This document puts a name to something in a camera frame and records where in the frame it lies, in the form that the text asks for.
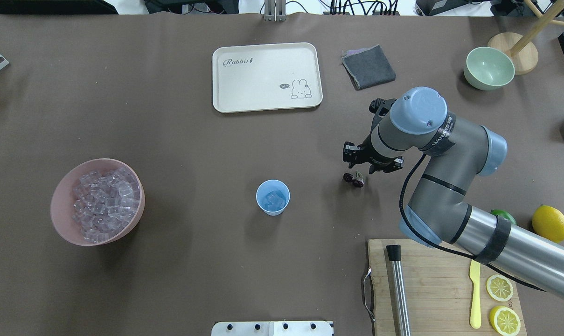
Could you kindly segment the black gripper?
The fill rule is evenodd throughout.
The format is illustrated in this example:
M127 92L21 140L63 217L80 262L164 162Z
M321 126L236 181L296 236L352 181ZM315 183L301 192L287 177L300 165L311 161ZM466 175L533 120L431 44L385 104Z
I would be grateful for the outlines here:
M370 164L369 174L375 172L390 174L404 167L403 158L394 159L379 154L371 142L370 135L359 146L356 146L354 143L344 143L343 162L348 164L348 169L367 162Z

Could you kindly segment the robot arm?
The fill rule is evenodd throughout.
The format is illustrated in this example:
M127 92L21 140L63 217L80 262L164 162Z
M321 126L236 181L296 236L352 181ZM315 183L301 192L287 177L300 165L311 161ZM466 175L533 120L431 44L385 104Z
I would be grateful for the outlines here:
M407 205L399 196L401 230L428 247L469 258L529 288L564 299L564 247L511 221L476 208L464 198L476 176L504 162L505 139L485 126L460 119L434 89L415 87L399 98L378 99L369 136L345 142L343 161L365 162L369 173L403 167L416 147L429 162Z

